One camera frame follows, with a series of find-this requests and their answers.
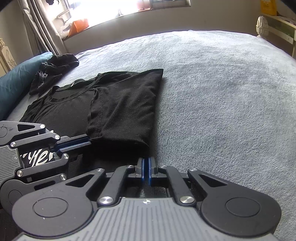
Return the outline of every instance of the bed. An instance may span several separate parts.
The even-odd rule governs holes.
[[[163,68],[151,155],[264,192],[282,208],[275,232],[296,239],[296,62],[266,40],[223,31],[128,39],[76,55],[57,85],[99,72]],[[26,95],[7,120],[19,121]]]

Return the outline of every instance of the gray curtain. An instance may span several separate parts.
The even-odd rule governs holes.
[[[55,26],[47,17],[42,0],[18,0],[18,2],[23,12],[34,56],[48,51],[55,55],[67,53]]]

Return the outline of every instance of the headboard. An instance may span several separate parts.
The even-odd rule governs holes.
[[[0,76],[5,75],[14,67],[16,67],[16,62],[9,48],[5,46],[3,39],[0,37]]]

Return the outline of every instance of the folded t-shirt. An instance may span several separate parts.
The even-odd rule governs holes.
[[[163,69],[107,72],[88,81],[55,86],[28,107],[21,121],[43,123],[60,136],[88,134],[92,147],[83,155],[81,171],[96,167],[114,171],[149,155],[162,75]],[[28,166],[49,160],[47,156],[40,158],[40,162],[38,159],[34,162],[33,158]]]

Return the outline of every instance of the blue pillow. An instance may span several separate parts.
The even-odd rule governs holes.
[[[39,65],[52,56],[52,52],[35,56],[0,77],[0,121],[8,115],[23,91],[31,85]]]

